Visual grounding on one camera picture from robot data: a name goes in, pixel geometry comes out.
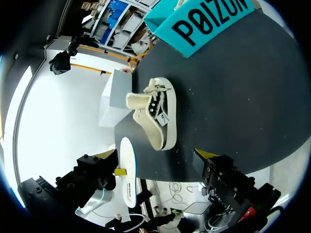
shelving unit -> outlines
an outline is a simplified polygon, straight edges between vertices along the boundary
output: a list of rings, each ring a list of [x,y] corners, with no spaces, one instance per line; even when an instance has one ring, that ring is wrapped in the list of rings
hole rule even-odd
[[[120,17],[118,18],[118,21],[117,21],[116,25],[115,25],[115,26],[113,27],[113,29],[111,30],[111,32],[110,32],[110,34],[109,34],[109,36],[108,36],[108,38],[107,38],[107,40],[106,40],[106,42],[105,42],[105,46],[108,45],[108,42],[109,42],[109,40],[110,40],[112,34],[115,32],[115,30],[116,30],[116,28],[118,27],[118,25],[119,25],[121,19],[123,18],[123,16],[125,15],[125,13],[130,9],[130,7],[131,7],[131,5],[128,4],[128,6],[125,8],[125,10],[122,12],[122,14],[120,15]]]
[[[92,29],[92,32],[91,32],[91,37],[96,34],[96,31],[98,29],[98,26],[100,25],[100,23],[102,22],[103,20],[103,16],[104,16],[104,12],[105,10],[107,9],[108,5],[110,3],[110,0],[107,0],[104,7],[102,8],[101,12],[99,13],[99,16],[98,16],[98,19],[96,20],[95,24],[94,24],[94,27]]]
[[[127,46],[127,44],[130,42],[131,38],[134,36],[134,34],[137,32],[138,28],[140,28],[140,26],[144,23],[144,20],[141,20],[141,23],[136,27],[136,29],[130,34],[130,37],[128,38],[128,40],[126,41],[125,45],[123,46],[123,48],[121,50],[124,50],[125,47]]]
[[[126,13],[129,11],[130,7],[135,7],[138,10],[140,10],[140,14],[142,14],[141,16],[144,17],[146,14],[148,14],[151,9],[160,1],[160,0],[156,0],[151,6],[147,6],[144,5],[142,3],[140,3],[139,1],[136,0],[119,0],[122,1],[124,3],[127,3],[127,7],[124,9],[124,11],[122,12],[122,14],[120,15],[120,17],[117,19],[117,23],[115,24],[115,26],[113,27],[113,29],[111,30],[111,32],[108,35],[108,38],[106,39],[104,44],[99,43],[99,46],[101,48],[107,49],[107,50],[111,50],[113,52],[117,52],[119,54],[125,55],[125,56],[134,56],[134,53],[128,53],[125,51],[125,49],[128,47],[129,42],[131,41],[131,39],[133,38],[133,36],[135,35],[135,33],[137,33],[138,29],[144,24],[143,18],[141,20],[141,22],[139,23],[139,25],[135,28],[134,31],[132,32],[128,32],[129,33],[129,38],[126,39],[126,43],[124,44],[124,46],[122,46],[122,48],[114,48],[111,45],[111,41],[114,41],[113,35],[116,33],[116,29],[118,27],[120,27],[120,22],[122,21],[122,18],[124,18],[124,16],[126,15]],[[90,36],[91,37],[95,37],[98,40],[101,40],[101,33],[97,34],[100,25],[104,19],[104,17],[106,16],[106,14],[108,13],[108,6],[110,4],[111,0],[107,0],[106,3],[104,4],[102,10],[100,11],[98,18],[96,19],[94,26],[91,30]]]

shoe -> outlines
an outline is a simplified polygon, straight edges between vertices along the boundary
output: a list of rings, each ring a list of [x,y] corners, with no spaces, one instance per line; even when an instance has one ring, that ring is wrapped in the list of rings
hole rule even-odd
[[[169,150],[175,146],[176,94],[169,80],[150,79],[144,93],[127,94],[126,105],[135,110],[133,119],[145,130],[155,150]]]

white box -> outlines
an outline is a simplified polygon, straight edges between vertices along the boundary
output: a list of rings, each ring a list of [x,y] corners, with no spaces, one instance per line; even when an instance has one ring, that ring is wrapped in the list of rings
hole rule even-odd
[[[127,21],[127,23],[123,27],[123,30],[132,33],[137,30],[141,22],[142,22],[141,17],[139,17],[138,15],[132,14],[130,19]]]
[[[129,41],[130,33],[121,32],[121,33],[115,35],[114,38],[115,38],[115,42],[113,43],[112,47],[121,49]]]
[[[100,126],[115,127],[132,111],[126,107],[126,94],[129,92],[132,92],[132,74],[115,69],[102,93]]]

black table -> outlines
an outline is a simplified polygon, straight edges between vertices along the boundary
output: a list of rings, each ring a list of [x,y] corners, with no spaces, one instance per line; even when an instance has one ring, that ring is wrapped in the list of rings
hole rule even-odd
[[[128,137],[137,175],[199,181],[193,149],[231,156],[245,173],[276,163],[311,135],[311,84],[298,44],[261,12],[241,19],[191,58],[159,42],[133,73],[133,92],[165,77],[177,97],[177,143],[152,149],[129,114],[115,128],[117,149]]]

machine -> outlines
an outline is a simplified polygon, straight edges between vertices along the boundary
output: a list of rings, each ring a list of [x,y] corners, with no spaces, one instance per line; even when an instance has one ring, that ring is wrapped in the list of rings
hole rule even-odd
[[[55,220],[62,229],[87,226],[90,231],[117,232],[75,214],[77,208],[83,208],[97,189],[113,190],[116,187],[114,171],[119,165],[117,151],[110,151],[101,158],[84,155],[77,160],[77,164],[73,171],[56,178],[56,188],[42,177],[22,182],[18,191],[28,212],[38,224],[50,225]],[[256,189],[254,178],[238,171],[229,156],[195,149],[193,165],[202,176],[205,186],[203,195],[208,195],[212,203],[204,222],[207,232],[254,233],[266,225],[270,213],[281,210],[272,209],[281,193],[268,183]],[[223,223],[224,217],[229,221]],[[192,226],[193,222],[184,218],[178,228],[182,233],[192,233]]]

